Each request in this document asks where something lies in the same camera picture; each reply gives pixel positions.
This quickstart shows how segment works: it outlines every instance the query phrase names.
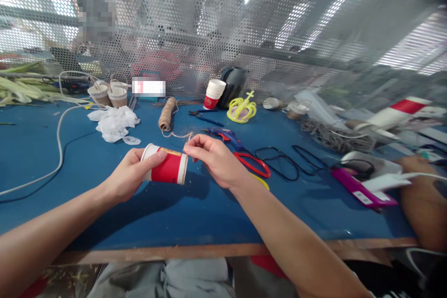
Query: wooden table edge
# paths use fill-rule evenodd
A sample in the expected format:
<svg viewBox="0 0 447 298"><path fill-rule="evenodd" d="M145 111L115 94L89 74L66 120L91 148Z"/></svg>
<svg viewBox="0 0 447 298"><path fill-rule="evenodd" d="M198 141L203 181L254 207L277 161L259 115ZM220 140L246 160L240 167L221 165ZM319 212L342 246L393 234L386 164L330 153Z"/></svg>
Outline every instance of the wooden table edge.
<svg viewBox="0 0 447 298"><path fill-rule="evenodd" d="M334 251L411 247L417 245L417 241L413 237L401 237L395 239L329 240L326 241L326 243ZM121 250L65 251L55 259L53 264L103 264L114 262L158 261L169 258L218 258L269 254L270 253L264 244L208 244Z"/></svg>

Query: black kettle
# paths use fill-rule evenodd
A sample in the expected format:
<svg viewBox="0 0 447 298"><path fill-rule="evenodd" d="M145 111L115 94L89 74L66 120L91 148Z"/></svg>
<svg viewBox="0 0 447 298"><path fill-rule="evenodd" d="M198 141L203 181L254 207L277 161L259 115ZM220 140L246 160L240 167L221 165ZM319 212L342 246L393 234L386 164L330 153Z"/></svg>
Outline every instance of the black kettle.
<svg viewBox="0 0 447 298"><path fill-rule="evenodd" d="M225 90L217 103L219 108L227 109L231 100L239 97L247 79L248 70L242 68L226 68L220 80L226 82Z"/></svg>

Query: pliers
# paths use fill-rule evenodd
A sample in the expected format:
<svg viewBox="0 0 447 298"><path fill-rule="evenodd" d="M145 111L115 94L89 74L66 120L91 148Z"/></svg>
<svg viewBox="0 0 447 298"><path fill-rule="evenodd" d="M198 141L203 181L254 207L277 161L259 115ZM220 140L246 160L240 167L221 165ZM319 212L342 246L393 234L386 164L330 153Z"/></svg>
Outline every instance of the pliers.
<svg viewBox="0 0 447 298"><path fill-rule="evenodd" d="M200 119L200 120L203 120L203 121L215 124L217 126L225 127L225 125L220 123L220 122L217 122L217 121L214 121L214 120L210 120L210 119L206 119L206 118L202 117L203 113L207 113L207 112L218 112L218 110L217 109L199 109L197 111L190 111L190 115L195 115L197 119Z"/></svg>

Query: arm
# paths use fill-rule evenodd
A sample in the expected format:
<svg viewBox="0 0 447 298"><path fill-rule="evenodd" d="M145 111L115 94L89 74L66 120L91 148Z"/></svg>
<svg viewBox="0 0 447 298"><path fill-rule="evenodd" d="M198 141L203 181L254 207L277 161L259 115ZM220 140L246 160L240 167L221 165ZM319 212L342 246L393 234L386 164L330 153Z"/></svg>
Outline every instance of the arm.
<svg viewBox="0 0 447 298"><path fill-rule="evenodd" d="M197 135L184 151L203 161L216 182L233 193L301 297L371 296L332 250L253 178L220 140Z"/></svg>
<svg viewBox="0 0 447 298"><path fill-rule="evenodd" d="M402 165L405 173L438 174L427 160L420 156L404 157L398 163ZM439 192L439 188L447 188L447 185L429 176L418 176L411 182L412 185L400 189L405 216L423 248L445 252L447 250L447 199Z"/></svg>
<svg viewBox="0 0 447 298"><path fill-rule="evenodd" d="M145 173L166 152L140 162L144 149L132 149L103 183L0 237L0 297L20 295L93 221L129 200Z"/></svg>

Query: blue table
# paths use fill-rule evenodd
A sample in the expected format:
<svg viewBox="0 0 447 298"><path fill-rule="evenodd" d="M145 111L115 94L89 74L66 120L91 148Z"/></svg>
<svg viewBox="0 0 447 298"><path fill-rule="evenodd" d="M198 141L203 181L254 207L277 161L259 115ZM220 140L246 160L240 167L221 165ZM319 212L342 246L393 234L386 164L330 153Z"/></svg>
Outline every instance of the blue table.
<svg viewBox="0 0 447 298"><path fill-rule="evenodd" d="M0 190L21 185L55 169L59 161L57 123L61 113L71 106L59 103L59 106L47 104L44 108L13 106L0 109L0 122L16 124L0 126L3 147ZM198 133L201 128L210 126L188 116L189 110L199 108L180 107L171 124L177 135L190 131ZM140 147L151 142L182 150L184 139L164 138L160 132L157 121L161 108L139 102L135 112L141 123L135 129L129 129L129 135L141 139ZM78 108L66 115L61 128L64 164L55 176L1 197L0 233L98 185L131 149L122 141L105 142L101 133L95 130L96 123L87 118L88 113ZM341 157L318 145L307 133L301 132L298 123L288 120L281 112L260 108L245 125L230 121L224 111L208 117L232 128L250 151L275 146L300 163L300 157L291 148L298 144L328 164L334 164ZM401 154L391 148L384 154L388 159L399 156ZM399 207L387 208L382 214L368 210L328 172L312 177L302 174L295 182L285 181L272 172L267 183L271 192L324 240L356 241L359 242L357 246L365 248L414 243L414 233ZM222 247L224 251L210 254L222 245L225 245ZM150 250L156 250L157 257L184 256L178 254L182 248L190 252L187 255L207 252L208 256L221 256L262 252L264 249L260 246L261 237L234 197L214 182L200 162L193 163L190 159L185 185L143 183L128 202L104 214L66 252L73 256L79 254L70 251L90 251L89 255L103 255L102 259L87 257L81 260L78 257L75 261L64 261L104 261L107 254L100 251L116 251L111 258L123 260L118 255L124 254L117 251L136 249L146 255L142 258L149 259ZM125 260L136 258L138 256L132 254Z"/></svg>

